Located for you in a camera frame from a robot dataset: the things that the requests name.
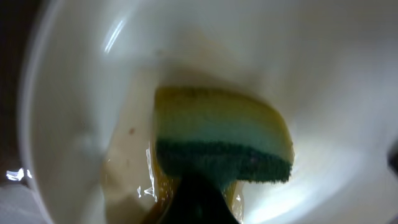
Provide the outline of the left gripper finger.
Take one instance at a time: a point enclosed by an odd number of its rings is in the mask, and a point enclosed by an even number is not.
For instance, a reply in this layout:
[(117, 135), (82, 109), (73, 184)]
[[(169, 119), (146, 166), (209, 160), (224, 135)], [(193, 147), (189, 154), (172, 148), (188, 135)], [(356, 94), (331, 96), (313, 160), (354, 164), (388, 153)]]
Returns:
[(221, 192), (201, 175), (185, 175), (160, 224), (238, 224)]

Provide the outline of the green yellow sponge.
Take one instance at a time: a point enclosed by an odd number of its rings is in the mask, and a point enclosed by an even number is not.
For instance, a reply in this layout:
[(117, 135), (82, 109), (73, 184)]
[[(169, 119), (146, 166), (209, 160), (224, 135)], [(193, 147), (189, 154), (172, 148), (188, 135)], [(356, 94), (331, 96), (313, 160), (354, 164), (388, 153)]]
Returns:
[(238, 180), (287, 182), (294, 163), (293, 143), (281, 115), (238, 92), (158, 88), (154, 135), (156, 159), (165, 175), (179, 181), (185, 175), (201, 175), (223, 198)]

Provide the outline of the white plate bottom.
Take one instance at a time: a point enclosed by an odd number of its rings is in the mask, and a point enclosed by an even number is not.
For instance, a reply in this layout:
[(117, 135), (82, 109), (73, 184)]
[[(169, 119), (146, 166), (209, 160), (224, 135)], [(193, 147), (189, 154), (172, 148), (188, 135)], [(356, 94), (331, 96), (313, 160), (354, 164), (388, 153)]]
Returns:
[(50, 1), (19, 101), (19, 143), (49, 223), (140, 223), (158, 185), (159, 85), (221, 86), (284, 117), (285, 184), (237, 184), (241, 223), (392, 223), (396, 1)]

